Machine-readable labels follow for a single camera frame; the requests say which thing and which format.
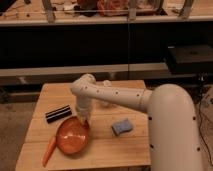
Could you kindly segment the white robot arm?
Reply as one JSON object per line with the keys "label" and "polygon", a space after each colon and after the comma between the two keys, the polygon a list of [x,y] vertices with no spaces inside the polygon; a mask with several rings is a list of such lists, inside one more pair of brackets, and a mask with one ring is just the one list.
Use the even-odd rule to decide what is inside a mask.
{"label": "white robot arm", "polygon": [[71,84],[76,111],[85,122],[91,100],[124,106],[148,115],[151,171],[204,171],[195,106],[191,96],[175,84],[153,90],[98,85],[84,74]]}

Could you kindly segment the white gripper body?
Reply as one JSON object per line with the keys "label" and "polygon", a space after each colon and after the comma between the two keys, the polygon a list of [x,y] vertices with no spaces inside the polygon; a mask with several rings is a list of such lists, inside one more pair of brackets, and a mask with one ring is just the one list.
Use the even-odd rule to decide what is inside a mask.
{"label": "white gripper body", "polygon": [[84,96],[76,97],[76,112],[81,122],[86,122],[90,118],[91,110],[92,100],[90,98]]}

